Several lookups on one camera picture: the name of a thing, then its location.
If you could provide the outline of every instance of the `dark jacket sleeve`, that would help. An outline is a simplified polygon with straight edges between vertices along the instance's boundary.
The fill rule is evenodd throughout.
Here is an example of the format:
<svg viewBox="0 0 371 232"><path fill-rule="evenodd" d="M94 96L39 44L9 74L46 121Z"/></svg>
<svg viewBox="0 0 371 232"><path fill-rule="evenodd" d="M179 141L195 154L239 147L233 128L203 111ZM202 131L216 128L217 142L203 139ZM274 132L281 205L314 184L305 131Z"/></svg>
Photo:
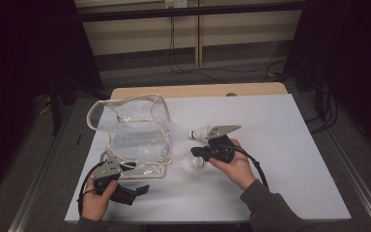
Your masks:
<svg viewBox="0 0 371 232"><path fill-rule="evenodd" d="M75 232L106 232L107 226L101 224L99 221L80 217Z"/></svg>
<svg viewBox="0 0 371 232"><path fill-rule="evenodd" d="M299 218L278 193L270 193L258 180L241 195L251 215L253 231L314 231L312 226Z"/></svg>

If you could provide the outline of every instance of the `person's right hand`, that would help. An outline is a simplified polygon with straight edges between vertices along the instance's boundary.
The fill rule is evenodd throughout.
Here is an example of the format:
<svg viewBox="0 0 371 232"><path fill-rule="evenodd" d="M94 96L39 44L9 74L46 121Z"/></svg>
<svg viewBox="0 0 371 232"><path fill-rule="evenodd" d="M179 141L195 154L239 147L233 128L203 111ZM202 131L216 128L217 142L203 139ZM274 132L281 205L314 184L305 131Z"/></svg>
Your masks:
<svg viewBox="0 0 371 232"><path fill-rule="evenodd" d="M234 145L241 147L237 139L232 139ZM230 163L226 163L214 158L210 158L210 163L225 172L231 181L236 183L242 190L246 190L254 181L255 176L252 173L249 159L239 152L235 152L234 159Z"/></svg>

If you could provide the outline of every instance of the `electrical outlet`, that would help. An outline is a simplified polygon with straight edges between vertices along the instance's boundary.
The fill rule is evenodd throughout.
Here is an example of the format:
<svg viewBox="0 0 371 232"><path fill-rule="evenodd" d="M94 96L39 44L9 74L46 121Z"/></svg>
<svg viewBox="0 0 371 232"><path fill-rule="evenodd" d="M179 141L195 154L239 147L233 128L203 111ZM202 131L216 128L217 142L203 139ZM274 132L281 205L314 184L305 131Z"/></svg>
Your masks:
<svg viewBox="0 0 371 232"><path fill-rule="evenodd" d="M176 0L165 0L165 9L176 8L177 7L176 5L177 5Z"/></svg>
<svg viewBox="0 0 371 232"><path fill-rule="evenodd" d="M176 8L187 8L188 7L188 0L177 0Z"/></svg>

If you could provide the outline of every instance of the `white tabletop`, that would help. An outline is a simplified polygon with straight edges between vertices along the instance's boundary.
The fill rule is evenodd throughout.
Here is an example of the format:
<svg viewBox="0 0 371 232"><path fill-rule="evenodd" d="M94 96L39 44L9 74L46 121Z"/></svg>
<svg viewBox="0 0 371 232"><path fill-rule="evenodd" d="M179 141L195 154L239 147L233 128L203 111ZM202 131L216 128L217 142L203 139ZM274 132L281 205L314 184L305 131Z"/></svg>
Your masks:
<svg viewBox="0 0 371 232"><path fill-rule="evenodd" d="M170 111L174 161L161 179L126 180L129 189L150 185L132 206L111 202L103 220L131 223L226 223L248 221L242 191L221 171L206 163L186 171L182 157L191 147L190 131L204 126L241 125L229 134L261 162L271 192L282 194L301 218L333 221L351 218L341 195L291 95L165 99ZM102 119L113 117L104 111ZM105 135L96 133L74 193L66 221L78 221L76 199L81 183L99 162ZM259 175L252 166L257 178Z"/></svg>

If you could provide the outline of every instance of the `clear plastic bag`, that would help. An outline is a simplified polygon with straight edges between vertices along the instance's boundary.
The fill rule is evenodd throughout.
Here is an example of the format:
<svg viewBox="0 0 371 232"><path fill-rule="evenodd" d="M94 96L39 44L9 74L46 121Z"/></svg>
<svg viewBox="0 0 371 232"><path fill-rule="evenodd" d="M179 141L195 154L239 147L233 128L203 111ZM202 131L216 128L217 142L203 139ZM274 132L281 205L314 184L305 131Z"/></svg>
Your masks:
<svg viewBox="0 0 371 232"><path fill-rule="evenodd" d="M104 110L114 117L100 120L99 115ZM89 128L104 132L108 137L100 161L112 156L121 165L134 168L122 173L121 178L164 176L173 153L169 122L167 104L160 95L97 101L87 115Z"/></svg>

